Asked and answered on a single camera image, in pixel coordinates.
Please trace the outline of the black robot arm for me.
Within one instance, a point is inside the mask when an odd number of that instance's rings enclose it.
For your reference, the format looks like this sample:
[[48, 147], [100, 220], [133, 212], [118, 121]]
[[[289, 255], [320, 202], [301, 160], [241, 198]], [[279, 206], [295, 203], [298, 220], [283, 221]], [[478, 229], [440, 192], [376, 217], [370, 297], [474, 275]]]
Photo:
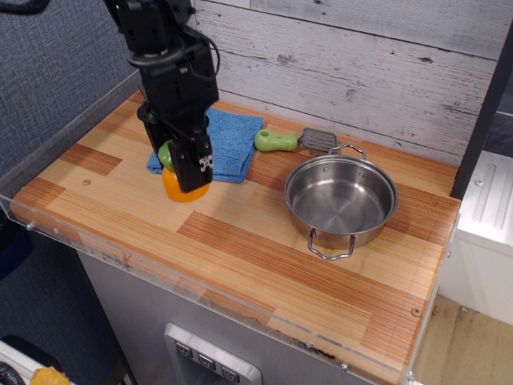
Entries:
[[220, 53], [188, 26], [189, 1], [108, 1], [127, 43], [127, 61], [138, 69], [145, 101], [137, 111], [154, 150], [166, 147], [180, 189], [190, 193], [212, 182], [208, 109], [219, 99]]

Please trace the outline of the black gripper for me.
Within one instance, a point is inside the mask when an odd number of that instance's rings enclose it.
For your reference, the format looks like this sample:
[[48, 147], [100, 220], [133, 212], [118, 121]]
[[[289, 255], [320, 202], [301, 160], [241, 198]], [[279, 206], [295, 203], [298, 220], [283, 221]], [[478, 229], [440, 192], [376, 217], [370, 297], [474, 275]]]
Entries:
[[212, 182], [212, 145], [205, 114], [219, 98], [220, 64], [212, 58], [216, 50], [216, 44], [203, 34], [181, 34], [175, 45], [157, 54], [128, 54], [141, 76], [145, 104], [137, 117], [153, 151], [159, 151], [166, 137], [180, 138], [172, 140], [168, 149], [183, 193]]

